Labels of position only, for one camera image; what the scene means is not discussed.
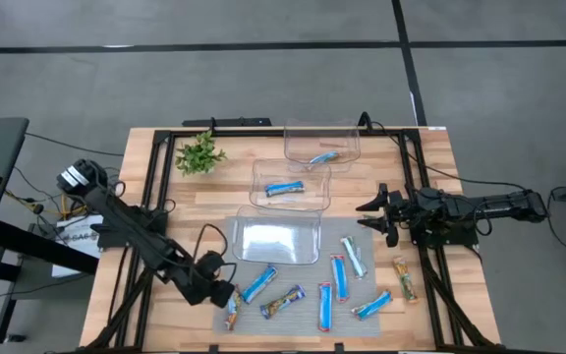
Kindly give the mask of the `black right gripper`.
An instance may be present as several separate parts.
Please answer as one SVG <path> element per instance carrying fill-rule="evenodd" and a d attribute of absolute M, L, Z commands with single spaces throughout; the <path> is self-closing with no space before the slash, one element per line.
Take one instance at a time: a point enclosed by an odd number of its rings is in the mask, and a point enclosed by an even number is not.
<path fill-rule="evenodd" d="M 399 191 L 389 192 L 386 184 L 379 185 L 379 193 L 370 202 L 356 207 L 356 211 L 379 211 L 382 217 L 370 217 L 359 220 L 362 226 L 374 229 L 385 235 L 388 248 L 394 248 L 399 242 L 397 226 L 415 218 L 415 205 L 402 197 Z"/>

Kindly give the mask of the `red orange granola bar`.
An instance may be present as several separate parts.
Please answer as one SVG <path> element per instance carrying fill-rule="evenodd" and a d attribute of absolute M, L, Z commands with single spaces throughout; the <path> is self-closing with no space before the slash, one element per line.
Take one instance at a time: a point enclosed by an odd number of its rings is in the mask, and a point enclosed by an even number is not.
<path fill-rule="evenodd" d="M 238 287 L 235 287 L 233 293 L 228 299 L 226 310 L 227 315 L 225 319 L 226 329 L 233 331 L 239 318 L 240 309 L 243 303 L 241 292 Z"/>

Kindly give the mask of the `white green granola bar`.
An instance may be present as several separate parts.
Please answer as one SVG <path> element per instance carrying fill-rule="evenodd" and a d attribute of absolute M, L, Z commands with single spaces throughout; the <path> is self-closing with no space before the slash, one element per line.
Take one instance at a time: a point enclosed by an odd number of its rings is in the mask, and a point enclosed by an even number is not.
<path fill-rule="evenodd" d="M 355 277 L 364 278 L 368 273 L 368 269 L 362 260 L 361 249 L 356 246 L 351 236 L 341 238 L 340 242 L 349 256 Z"/>

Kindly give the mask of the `orange green granola bar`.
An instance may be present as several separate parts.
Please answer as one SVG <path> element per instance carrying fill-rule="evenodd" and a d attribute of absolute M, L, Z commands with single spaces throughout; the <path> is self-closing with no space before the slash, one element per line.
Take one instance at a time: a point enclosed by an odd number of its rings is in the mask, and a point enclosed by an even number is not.
<path fill-rule="evenodd" d="M 419 298 L 415 292 L 406 260 L 403 257 L 396 257 L 393 259 L 393 266 L 397 273 L 404 298 L 409 303 L 418 302 Z"/>

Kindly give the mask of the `dark blue yellow granola bar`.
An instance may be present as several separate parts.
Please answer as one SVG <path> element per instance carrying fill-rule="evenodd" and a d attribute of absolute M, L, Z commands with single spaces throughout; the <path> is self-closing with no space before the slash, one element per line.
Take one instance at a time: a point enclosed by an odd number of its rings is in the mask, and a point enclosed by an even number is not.
<path fill-rule="evenodd" d="M 261 314 L 266 320 L 270 320 L 282 309 L 288 307 L 292 303 L 301 300 L 306 297 L 305 289 L 299 285 L 294 285 L 287 293 L 282 297 L 277 298 L 265 305 L 259 307 Z"/>

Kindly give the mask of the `pale blue silver granola bar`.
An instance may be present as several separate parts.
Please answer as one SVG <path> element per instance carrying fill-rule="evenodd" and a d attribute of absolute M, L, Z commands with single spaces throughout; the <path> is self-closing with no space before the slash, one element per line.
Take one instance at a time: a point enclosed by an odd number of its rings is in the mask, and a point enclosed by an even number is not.
<path fill-rule="evenodd" d="M 321 163 L 328 163 L 339 156 L 338 151 L 329 151 L 315 156 L 309 161 L 309 164 L 316 165 Z"/>

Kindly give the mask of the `clear plastic bin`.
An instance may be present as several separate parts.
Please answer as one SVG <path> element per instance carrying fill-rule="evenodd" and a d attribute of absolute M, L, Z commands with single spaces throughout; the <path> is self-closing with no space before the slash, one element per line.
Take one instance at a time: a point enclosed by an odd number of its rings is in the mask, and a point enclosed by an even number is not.
<path fill-rule="evenodd" d="M 250 202 L 256 207 L 296 211 L 324 211 L 331 205 L 328 164 L 305 164 L 287 159 L 257 159 L 253 164 Z M 302 193 L 289 193 L 268 198 L 264 187 L 269 184 L 302 181 Z"/>
<path fill-rule="evenodd" d="M 227 219 L 233 256 L 244 262 L 305 266 L 319 258 L 321 215 L 241 206 Z"/>
<path fill-rule="evenodd" d="M 344 172 L 361 156 L 360 131 L 351 120 L 332 125 L 290 119 L 284 126 L 284 154 L 287 159 L 309 164 L 317 155 L 338 151 L 339 156 L 326 163 L 332 172 Z"/>

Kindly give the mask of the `grey woven placemat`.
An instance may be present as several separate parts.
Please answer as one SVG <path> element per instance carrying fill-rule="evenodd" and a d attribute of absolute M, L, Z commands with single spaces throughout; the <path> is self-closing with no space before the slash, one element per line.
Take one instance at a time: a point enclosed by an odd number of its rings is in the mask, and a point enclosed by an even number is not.
<path fill-rule="evenodd" d="M 319 324 L 319 291 L 322 282 L 334 282 L 330 257 L 345 255 L 346 251 L 340 239 L 353 238 L 362 262 L 367 267 L 365 277 L 357 279 L 349 261 L 345 262 L 350 298 L 340 303 L 332 301 L 332 328 L 324 332 Z M 232 330 L 225 324 L 228 316 L 226 309 L 214 309 L 212 328 L 216 334 L 232 334 L 245 337 L 248 335 L 280 336 L 327 336 L 327 337 L 377 337 L 380 324 L 377 315 L 360 321 L 352 310 L 376 298 L 381 291 L 375 280 L 373 259 L 373 235 L 368 228 L 362 227 L 353 218 L 324 218 L 320 222 L 319 256 L 310 265 L 276 264 L 277 276 L 259 293 L 250 304 L 241 304 L 239 318 Z M 282 297 L 293 286 L 300 285 L 307 297 L 281 310 L 270 320 L 260 312 L 259 307 Z"/>

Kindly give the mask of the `green plant in white pot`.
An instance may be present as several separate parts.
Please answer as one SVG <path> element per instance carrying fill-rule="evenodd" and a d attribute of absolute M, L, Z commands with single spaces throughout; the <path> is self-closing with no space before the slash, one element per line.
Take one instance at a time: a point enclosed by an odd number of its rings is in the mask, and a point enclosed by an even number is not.
<path fill-rule="evenodd" d="M 175 166 L 183 176 L 210 173 L 217 162 L 227 159 L 226 152 L 215 147 L 211 131 L 196 135 L 194 143 L 181 144 L 176 152 Z"/>

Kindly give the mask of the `white printed paper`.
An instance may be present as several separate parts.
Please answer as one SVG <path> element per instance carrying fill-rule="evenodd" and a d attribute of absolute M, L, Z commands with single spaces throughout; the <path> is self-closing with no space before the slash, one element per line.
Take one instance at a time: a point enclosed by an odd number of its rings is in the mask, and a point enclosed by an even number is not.
<path fill-rule="evenodd" d="M 99 234 L 91 229 L 91 225 L 101 224 L 102 221 L 103 217 L 99 214 L 77 216 L 59 221 L 57 229 L 60 233 L 56 241 L 98 259 L 100 257 Z"/>

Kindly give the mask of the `black power strip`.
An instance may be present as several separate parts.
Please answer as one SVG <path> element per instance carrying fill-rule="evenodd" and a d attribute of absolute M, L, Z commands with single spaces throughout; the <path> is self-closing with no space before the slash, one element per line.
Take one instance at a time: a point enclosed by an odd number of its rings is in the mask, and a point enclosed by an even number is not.
<path fill-rule="evenodd" d="M 263 117 L 239 117 L 217 119 L 210 117 L 201 120 L 184 120 L 183 127 L 271 127 L 272 123 L 269 118 Z"/>

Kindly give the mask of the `black aluminium table frame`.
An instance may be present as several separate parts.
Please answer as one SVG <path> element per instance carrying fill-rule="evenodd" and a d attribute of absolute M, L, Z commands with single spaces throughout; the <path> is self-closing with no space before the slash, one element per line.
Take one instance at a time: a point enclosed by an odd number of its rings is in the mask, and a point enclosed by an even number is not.
<path fill-rule="evenodd" d="M 131 130 L 121 167 L 126 184 L 124 199 L 139 203 L 145 195 L 156 195 L 169 132 L 165 128 Z M 280 158 L 284 154 L 284 131 L 280 127 L 222 127 L 215 140 L 227 159 L 203 177 L 169 176 L 171 201 L 168 233 L 186 248 L 218 249 L 230 239 L 222 229 L 224 219 L 249 200 L 253 162 L 260 157 Z M 406 178 L 399 149 L 385 134 L 363 133 L 361 156 L 352 174 L 338 177 L 332 185 L 330 217 L 357 216 L 356 207 L 369 201 L 380 183 L 403 187 Z M 489 340 L 500 335 L 490 303 L 481 262 L 461 246 L 448 246 L 444 262 L 449 271 L 456 301 L 470 321 Z M 89 344 L 106 326 L 108 311 L 119 306 L 129 284 L 141 266 L 133 253 L 119 249 L 104 252 L 98 263 L 81 336 Z M 114 346 L 138 345 L 144 352 L 322 352 L 342 347 L 360 351 L 431 351 L 435 347 L 429 307 L 425 300 L 408 304 L 397 300 L 379 313 L 377 337 L 327 337 L 248 335 L 213 332 L 212 304 L 188 304 L 172 285 L 154 282 L 147 310 L 134 306 L 124 325 L 124 334 Z"/>

